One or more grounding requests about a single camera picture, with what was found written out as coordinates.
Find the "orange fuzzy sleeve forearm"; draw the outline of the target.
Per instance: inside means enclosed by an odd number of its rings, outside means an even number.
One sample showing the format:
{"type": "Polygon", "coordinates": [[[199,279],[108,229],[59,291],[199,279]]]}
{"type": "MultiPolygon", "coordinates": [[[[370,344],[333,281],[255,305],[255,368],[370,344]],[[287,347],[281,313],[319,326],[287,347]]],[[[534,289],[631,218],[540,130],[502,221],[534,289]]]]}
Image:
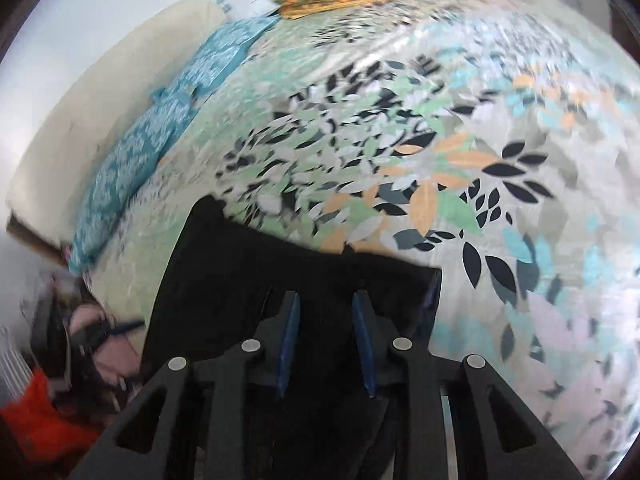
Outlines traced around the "orange fuzzy sleeve forearm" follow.
{"type": "Polygon", "coordinates": [[[47,465],[85,454],[103,428],[74,422],[53,407],[47,378],[37,368],[22,396],[1,409],[1,419],[29,463],[47,465]]]}

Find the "left hand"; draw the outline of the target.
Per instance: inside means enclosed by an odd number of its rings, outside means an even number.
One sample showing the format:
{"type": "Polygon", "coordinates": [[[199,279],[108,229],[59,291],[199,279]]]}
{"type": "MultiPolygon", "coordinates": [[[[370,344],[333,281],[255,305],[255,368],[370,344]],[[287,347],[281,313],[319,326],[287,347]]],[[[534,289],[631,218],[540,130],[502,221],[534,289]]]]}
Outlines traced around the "left hand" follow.
{"type": "Polygon", "coordinates": [[[68,326],[73,380],[124,406],[140,389],[141,356],[130,335],[144,326],[142,318],[119,321],[98,304],[81,304],[68,326]]]}

